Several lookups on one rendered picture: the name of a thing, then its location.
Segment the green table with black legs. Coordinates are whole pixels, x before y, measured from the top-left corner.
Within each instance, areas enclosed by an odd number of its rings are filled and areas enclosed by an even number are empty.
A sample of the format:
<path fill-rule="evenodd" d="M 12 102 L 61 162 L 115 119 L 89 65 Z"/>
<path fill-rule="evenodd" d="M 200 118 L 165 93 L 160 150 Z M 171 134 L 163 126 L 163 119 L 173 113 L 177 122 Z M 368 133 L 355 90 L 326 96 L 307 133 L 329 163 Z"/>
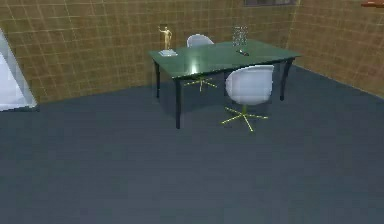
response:
<path fill-rule="evenodd" d="M 243 50 L 249 56 L 236 52 Z M 285 99 L 285 86 L 293 61 L 301 54 L 276 47 L 257 40 L 248 40 L 244 46 L 234 46 L 231 42 L 219 42 L 199 47 L 176 48 L 176 56 L 161 56 L 159 50 L 148 52 L 155 67 L 156 97 L 160 94 L 160 70 L 163 69 L 175 85 L 175 123 L 181 126 L 181 81 L 209 76 L 216 73 L 229 73 L 253 65 L 273 65 L 285 63 L 280 80 L 280 100 Z"/>

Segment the gold figure statue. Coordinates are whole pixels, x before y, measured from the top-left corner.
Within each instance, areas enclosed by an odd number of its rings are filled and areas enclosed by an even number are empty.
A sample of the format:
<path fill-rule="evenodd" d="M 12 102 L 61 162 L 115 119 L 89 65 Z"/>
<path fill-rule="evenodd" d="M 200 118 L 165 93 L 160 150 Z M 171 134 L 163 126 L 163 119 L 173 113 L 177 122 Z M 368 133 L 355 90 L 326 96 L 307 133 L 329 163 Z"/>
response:
<path fill-rule="evenodd" d="M 177 53 L 171 48 L 172 32 L 167 26 L 160 32 L 164 35 L 164 49 L 159 52 L 161 56 L 176 56 Z"/>

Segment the white room door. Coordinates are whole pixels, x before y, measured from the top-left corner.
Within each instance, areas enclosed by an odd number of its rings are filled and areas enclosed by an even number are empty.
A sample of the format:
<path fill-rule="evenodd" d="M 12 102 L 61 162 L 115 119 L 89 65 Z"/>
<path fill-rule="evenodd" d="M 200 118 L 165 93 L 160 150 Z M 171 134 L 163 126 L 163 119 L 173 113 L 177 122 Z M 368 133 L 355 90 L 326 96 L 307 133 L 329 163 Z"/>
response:
<path fill-rule="evenodd" d="M 36 106 L 37 101 L 11 49 L 8 38 L 0 28 L 0 112 L 35 108 Z"/>

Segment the white swivel chair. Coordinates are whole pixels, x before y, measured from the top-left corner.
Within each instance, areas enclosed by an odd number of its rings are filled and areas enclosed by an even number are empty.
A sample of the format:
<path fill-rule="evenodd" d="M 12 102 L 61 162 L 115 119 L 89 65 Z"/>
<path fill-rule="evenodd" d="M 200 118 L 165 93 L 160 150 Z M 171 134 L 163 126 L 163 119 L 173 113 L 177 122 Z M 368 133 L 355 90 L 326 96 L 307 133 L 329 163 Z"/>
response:
<path fill-rule="evenodd" d="M 188 47 L 198 47 L 203 45 L 212 45 L 213 41 L 209 37 L 203 34 L 193 34 L 187 38 L 186 43 Z M 213 88 L 216 88 L 216 85 L 211 83 L 211 78 L 203 78 L 203 77 L 195 78 L 193 81 L 186 83 L 186 86 L 197 85 L 197 84 L 200 85 L 199 91 L 202 91 L 203 85 L 208 85 Z"/>
<path fill-rule="evenodd" d="M 248 117 L 267 119 L 267 116 L 249 114 L 248 106 L 260 105 L 267 102 L 273 90 L 273 65 L 253 65 L 237 69 L 229 74 L 225 80 L 225 92 L 235 103 L 242 106 L 241 111 L 226 107 L 233 112 L 234 117 L 222 121 L 222 124 L 243 118 L 251 132 L 253 128 Z"/>

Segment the red-brown wall shelf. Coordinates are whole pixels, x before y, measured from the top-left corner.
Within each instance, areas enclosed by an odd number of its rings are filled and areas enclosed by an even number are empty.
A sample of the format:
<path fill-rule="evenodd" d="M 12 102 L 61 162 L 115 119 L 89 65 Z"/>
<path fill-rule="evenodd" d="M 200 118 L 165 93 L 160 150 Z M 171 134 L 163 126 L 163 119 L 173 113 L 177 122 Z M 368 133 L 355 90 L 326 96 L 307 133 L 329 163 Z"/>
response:
<path fill-rule="evenodd" d="M 384 8 L 384 0 L 364 0 L 362 7 Z"/>

